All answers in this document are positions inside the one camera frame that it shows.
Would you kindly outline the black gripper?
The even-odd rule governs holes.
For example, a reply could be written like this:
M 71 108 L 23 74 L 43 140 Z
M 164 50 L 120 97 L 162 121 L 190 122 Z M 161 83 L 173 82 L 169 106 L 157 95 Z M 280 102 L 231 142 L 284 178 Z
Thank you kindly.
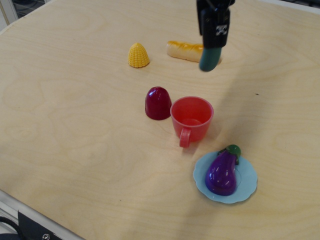
M 199 34 L 205 49 L 226 45 L 230 27 L 230 10 L 235 0 L 197 0 Z

